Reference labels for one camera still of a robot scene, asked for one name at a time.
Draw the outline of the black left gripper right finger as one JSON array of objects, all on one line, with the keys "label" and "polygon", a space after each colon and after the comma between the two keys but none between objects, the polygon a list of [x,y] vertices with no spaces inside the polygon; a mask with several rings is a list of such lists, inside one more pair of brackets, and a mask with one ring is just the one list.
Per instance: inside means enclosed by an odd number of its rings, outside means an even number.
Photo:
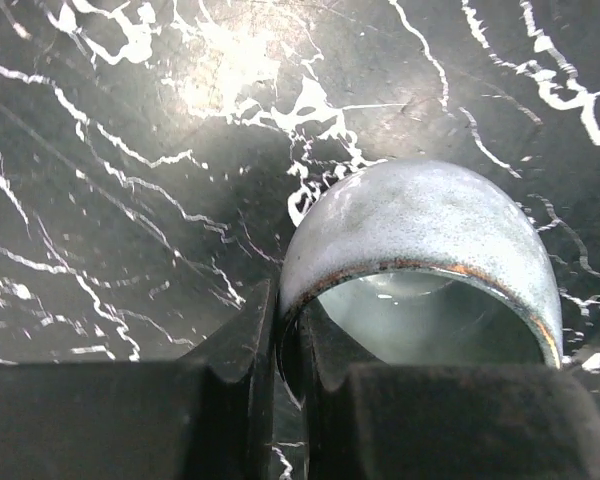
[{"label": "black left gripper right finger", "polygon": [[319,307],[299,336],[311,479],[600,479],[600,415],[568,373],[387,365]]}]

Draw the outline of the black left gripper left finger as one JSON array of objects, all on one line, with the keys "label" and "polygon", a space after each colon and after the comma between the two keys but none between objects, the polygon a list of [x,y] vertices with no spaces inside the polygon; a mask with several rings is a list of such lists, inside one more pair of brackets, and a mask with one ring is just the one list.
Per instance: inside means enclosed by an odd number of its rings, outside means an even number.
[{"label": "black left gripper left finger", "polygon": [[0,479],[264,479],[276,286],[164,361],[0,366]]}]

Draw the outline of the dark grey-green mug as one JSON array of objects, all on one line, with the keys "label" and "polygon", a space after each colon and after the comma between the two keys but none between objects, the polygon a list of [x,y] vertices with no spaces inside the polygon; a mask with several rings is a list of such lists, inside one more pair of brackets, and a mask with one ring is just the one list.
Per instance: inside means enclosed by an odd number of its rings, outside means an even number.
[{"label": "dark grey-green mug", "polygon": [[363,168],[299,223],[281,271],[276,348],[295,402],[304,389],[292,346],[312,303],[387,363],[562,365],[544,243],[504,191],[453,163]]}]

